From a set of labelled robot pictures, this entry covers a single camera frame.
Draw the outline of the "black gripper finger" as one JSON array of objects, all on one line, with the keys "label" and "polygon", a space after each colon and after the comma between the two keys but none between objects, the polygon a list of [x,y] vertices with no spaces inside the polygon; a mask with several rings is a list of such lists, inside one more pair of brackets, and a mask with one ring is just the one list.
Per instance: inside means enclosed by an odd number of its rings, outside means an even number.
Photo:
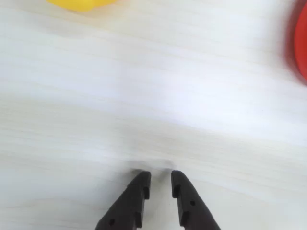
[{"label": "black gripper finger", "polygon": [[151,173],[139,172],[96,225],[96,230],[135,230],[142,227],[144,202],[150,198]]},{"label": "black gripper finger", "polygon": [[171,172],[172,197],[177,199],[180,226],[186,230],[219,230],[220,227],[197,190],[181,171]]}]

